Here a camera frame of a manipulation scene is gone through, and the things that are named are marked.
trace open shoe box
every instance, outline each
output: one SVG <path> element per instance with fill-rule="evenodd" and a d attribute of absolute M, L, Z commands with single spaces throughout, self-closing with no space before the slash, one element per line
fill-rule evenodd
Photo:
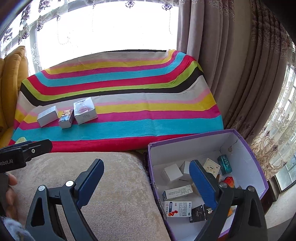
<path fill-rule="evenodd" d="M 148 166 L 153 194 L 172 240 L 193 241 L 206 221 L 190 223 L 188 217 L 167 218 L 163 214 L 163 191 L 185 186 L 191 184 L 191 182 L 177 180 L 166 185 L 161 177 L 162 170 L 175 163 L 180 167 L 184 161 L 195 159 L 202 165 L 207 158 L 218 163 L 217 158 L 223 154 L 227 155 L 232 167 L 232 173 L 224 175 L 223 178 L 232 176 L 235 187 L 240 185 L 243 189 L 246 189 L 249 185 L 254 186 L 261 199 L 268 189 L 264 173 L 246 141 L 234 129 L 202 133 L 149 144 Z M 174 200 L 192 201 L 192 208 L 204 204 L 202 198 L 195 193 Z M 234 213 L 227 218 L 220 236 L 228 233 L 233 217 Z"/>

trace yellow stripe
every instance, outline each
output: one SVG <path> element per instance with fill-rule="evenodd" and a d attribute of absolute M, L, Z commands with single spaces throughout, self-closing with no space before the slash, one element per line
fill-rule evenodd
<path fill-rule="evenodd" d="M 192 111 L 204 111 L 210 109 L 216 104 L 213 96 L 209 93 L 202 101 L 195 104 L 156 104 L 156 103 L 140 103 L 140 104 L 120 104 L 120 105 L 107 105 L 96 106 L 97 114 L 108 113 L 121 113 L 121 112 L 136 112 L 142 110 L 158 111 L 158 110 L 192 110 Z M 15 116 L 21 116 L 19 110 L 16 110 Z M 27 115 L 24 119 L 27 123 L 33 123 L 37 121 L 37 116 Z"/>
<path fill-rule="evenodd" d="M 55 99 L 59 99 L 59 98 L 63 98 L 63 97 L 75 96 L 75 95 L 79 95 L 79 94 L 93 93 L 93 92 L 99 92 L 99 91 L 112 91 L 112 90 L 125 90 L 125 89 L 173 88 L 173 87 L 181 84 L 183 81 L 185 81 L 192 74 L 192 72 L 197 67 L 197 65 L 198 65 L 198 63 L 196 61 L 192 61 L 191 64 L 188 66 L 188 68 L 185 69 L 176 79 L 174 79 L 170 82 L 167 82 L 167 83 L 104 87 L 104 88 L 97 88 L 97 89 L 91 89 L 91 90 L 83 90 L 83 91 L 64 93 L 64 94 L 59 94 L 59 95 L 43 95 L 43 94 L 39 93 L 39 91 L 33 87 L 33 85 L 30 83 L 30 81 L 28 79 L 23 80 L 23 84 L 31 92 L 31 94 L 35 96 L 35 98 L 37 98 L 38 100 L 41 100 L 41 101 L 55 100 Z"/>
<path fill-rule="evenodd" d="M 89 70 L 89 69 L 99 69 L 99 68 L 108 68 L 108 67 L 135 67 L 135 66 L 143 66 L 143 65 L 155 65 L 155 64 L 164 64 L 168 62 L 172 58 L 173 52 L 176 50 L 170 50 L 168 52 L 168 56 L 164 59 L 159 60 L 147 60 L 147 61 L 131 61 L 131 62 L 113 62 L 113 61 L 106 61 L 106 62 L 95 62 L 91 64 L 80 64 L 74 65 L 69 67 L 62 67 L 58 69 L 45 69 L 48 74 L 60 74 L 60 73 L 69 73 L 69 72 L 77 72 L 82 70 Z"/>

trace window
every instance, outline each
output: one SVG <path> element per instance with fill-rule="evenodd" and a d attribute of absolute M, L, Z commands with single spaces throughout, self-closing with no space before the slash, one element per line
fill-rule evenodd
<path fill-rule="evenodd" d="M 276 179 L 283 192 L 296 182 L 296 153 L 291 160 L 276 174 Z"/>
<path fill-rule="evenodd" d="M 68 0 L 68 10 L 59 20 L 56 17 L 57 8 L 53 6 L 40 12 L 48 17 L 37 31 L 38 3 L 34 0 L 31 4 L 30 21 L 27 23 L 32 28 L 29 37 L 20 43 L 26 46 L 30 74 L 92 53 L 176 49 L 177 6 L 165 10 L 163 3 L 151 1 L 135 1 L 132 7 L 126 1 L 111 1 L 93 7 L 80 0 Z M 17 32 L 21 15 L 13 21 Z M 15 32 L 10 43 L 6 41 L 1 45 L 2 57 L 18 46 Z"/>

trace white small carton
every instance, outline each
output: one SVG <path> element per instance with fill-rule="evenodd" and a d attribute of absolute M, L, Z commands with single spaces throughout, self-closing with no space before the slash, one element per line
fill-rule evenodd
<path fill-rule="evenodd" d="M 175 199 L 178 197 L 184 197 L 190 193 L 193 193 L 191 185 L 186 185 L 186 186 L 179 187 L 179 188 L 165 190 L 163 192 L 163 200 L 167 201 L 167 200 L 172 200 L 172 199 Z"/>
<path fill-rule="evenodd" d="M 91 97 L 74 103 L 74 117 L 79 125 L 98 118 Z"/>
<path fill-rule="evenodd" d="M 183 174 L 178 168 L 177 164 L 173 164 L 164 168 L 161 176 L 167 183 L 171 183 L 175 180 L 178 180 L 180 177 L 183 176 Z"/>
<path fill-rule="evenodd" d="M 191 181 L 191 176 L 189 174 L 189 164 L 190 162 L 189 161 L 185 161 L 183 162 L 182 166 L 180 167 L 180 171 L 182 172 L 183 176 L 182 176 L 182 180 L 185 180 L 185 181 Z"/>
<path fill-rule="evenodd" d="M 220 165 L 207 158 L 205 164 L 203 165 L 203 168 L 206 172 L 212 173 L 213 176 L 216 178 L 220 170 Z"/>
<path fill-rule="evenodd" d="M 58 119 L 58 111 L 56 106 L 50 107 L 49 109 L 39 113 L 37 116 L 37 121 L 41 127 L 55 121 L 56 119 Z"/>
<path fill-rule="evenodd" d="M 167 217 L 191 217 L 191 202 L 165 201 L 164 210 Z"/>

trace cardboard box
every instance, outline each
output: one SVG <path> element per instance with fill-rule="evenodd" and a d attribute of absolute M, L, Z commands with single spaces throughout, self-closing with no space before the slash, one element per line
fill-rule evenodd
<path fill-rule="evenodd" d="M 98 118 L 91 97 L 74 103 L 74 117 L 79 125 Z"/>
<path fill-rule="evenodd" d="M 261 199 L 268 189 L 265 175 L 249 145 L 234 129 L 180 137 L 148 145 L 148 168 L 153 194 L 172 240 L 194 241 L 205 222 L 190 223 L 187 218 L 167 217 L 163 208 L 164 190 L 184 186 L 188 182 L 176 180 L 167 184 L 161 177 L 163 168 L 172 164 L 180 167 L 184 161 L 192 160 L 198 160 L 204 165 L 207 158 L 217 160 L 221 155 L 228 157 L 232 168 L 232 173 L 228 175 L 233 177 L 235 185 L 240 185 L 243 189 L 249 185 L 254 186 Z M 205 203 L 202 197 L 195 193 L 180 199 L 190 200 L 192 207 Z M 220 236 L 228 233 L 233 218 L 234 214 L 226 219 Z"/>
<path fill-rule="evenodd" d="M 59 119 L 59 125 L 61 128 L 69 128 L 72 126 L 74 120 L 74 111 L 73 109 L 64 110 L 60 119 Z"/>
<path fill-rule="evenodd" d="M 193 193 L 191 185 L 186 185 L 179 188 L 165 190 L 163 192 L 163 200 L 172 200 L 178 197 L 184 197 L 188 194 Z"/>
<path fill-rule="evenodd" d="M 50 107 L 37 116 L 37 121 L 41 127 L 55 121 L 56 119 L 58 119 L 58 111 L 56 106 Z"/>
<path fill-rule="evenodd" d="M 185 181 L 192 181 L 190 174 L 189 174 L 189 161 L 185 161 L 183 162 L 182 166 L 180 167 L 180 171 L 182 172 L 183 176 L 182 176 L 182 180 Z"/>
<path fill-rule="evenodd" d="M 191 202 L 165 201 L 164 209 L 167 217 L 191 217 Z"/>
<path fill-rule="evenodd" d="M 176 164 L 168 166 L 163 169 L 161 176 L 167 183 L 171 183 L 175 180 L 178 180 L 180 177 L 183 176 L 182 172 L 178 168 Z"/>
<path fill-rule="evenodd" d="M 205 164 L 203 165 L 203 168 L 206 170 L 206 172 L 212 173 L 213 176 L 216 178 L 220 170 L 220 165 L 207 158 Z"/>
<path fill-rule="evenodd" d="M 209 220 L 213 216 L 213 209 L 207 207 L 205 204 L 197 206 L 191 210 L 191 223 Z"/>

